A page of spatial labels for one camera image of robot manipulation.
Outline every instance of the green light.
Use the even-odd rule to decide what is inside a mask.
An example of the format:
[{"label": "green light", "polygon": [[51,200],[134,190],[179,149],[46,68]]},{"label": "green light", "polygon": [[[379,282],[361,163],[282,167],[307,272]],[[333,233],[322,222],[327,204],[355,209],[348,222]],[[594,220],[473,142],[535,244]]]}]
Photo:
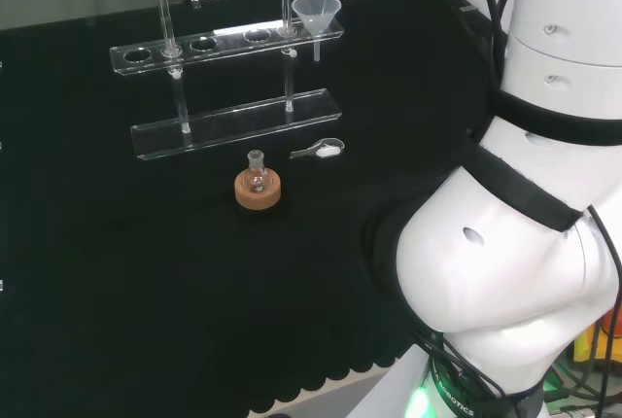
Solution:
[{"label": "green light", "polygon": [[436,418],[436,413],[428,400],[426,390],[423,387],[417,389],[406,407],[404,418]]}]

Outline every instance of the rack hole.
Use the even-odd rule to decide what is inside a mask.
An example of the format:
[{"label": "rack hole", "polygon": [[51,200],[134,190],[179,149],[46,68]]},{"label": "rack hole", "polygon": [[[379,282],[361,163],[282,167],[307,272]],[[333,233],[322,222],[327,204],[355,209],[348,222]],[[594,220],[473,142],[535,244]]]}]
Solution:
[{"label": "rack hole", "polygon": [[190,46],[198,52],[207,52],[216,47],[216,39],[213,37],[201,37],[198,41],[194,41]]},{"label": "rack hole", "polygon": [[244,39],[249,42],[263,42],[270,38],[270,31],[265,29],[253,29],[244,34]]},{"label": "rack hole", "polygon": [[140,48],[132,52],[126,53],[124,56],[126,61],[130,63],[141,63],[143,61],[147,61],[152,57],[152,53],[149,49]]}]

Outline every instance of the black strap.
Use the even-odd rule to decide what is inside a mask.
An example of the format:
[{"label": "black strap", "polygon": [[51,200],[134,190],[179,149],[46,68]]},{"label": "black strap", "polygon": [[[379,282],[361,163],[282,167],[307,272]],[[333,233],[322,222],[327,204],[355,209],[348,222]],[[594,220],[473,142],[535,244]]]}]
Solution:
[{"label": "black strap", "polygon": [[544,226],[566,231],[582,215],[469,140],[465,141],[462,166],[488,192]]},{"label": "black strap", "polygon": [[575,117],[542,109],[500,89],[489,94],[491,110],[538,136],[582,146],[622,146],[622,121]]}]

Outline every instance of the plastic funnel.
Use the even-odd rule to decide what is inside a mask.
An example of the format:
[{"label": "plastic funnel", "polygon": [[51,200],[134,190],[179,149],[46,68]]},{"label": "plastic funnel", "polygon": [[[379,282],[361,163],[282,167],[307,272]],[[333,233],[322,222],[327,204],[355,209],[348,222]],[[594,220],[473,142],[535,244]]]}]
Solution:
[{"label": "plastic funnel", "polygon": [[339,0],[293,0],[292,9],[302,20],[304,27],[317,37],[324,34],[328,25],[341,10]]}]

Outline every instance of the yellow object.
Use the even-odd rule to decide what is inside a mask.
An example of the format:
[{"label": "yellow object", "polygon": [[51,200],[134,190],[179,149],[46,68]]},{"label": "yellow object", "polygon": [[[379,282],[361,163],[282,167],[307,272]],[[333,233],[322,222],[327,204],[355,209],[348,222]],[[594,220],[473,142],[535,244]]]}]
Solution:
[{"label": "yellow object", "polygon": [[[582,333],[574,341],[574,354],[572,359],[576,363],[587,362],[590,359],[590,352],[592,350],[592,337],[594,336],[594,325],[590,326],[587,331]],[[598,339],[598,347],[596,350],[596,359],[604,360],[606,353],[606,340],[607,334],[605,331],[601,331]],[[613,355],[611,358],[622,364],[622,337],[613,340]]]}]

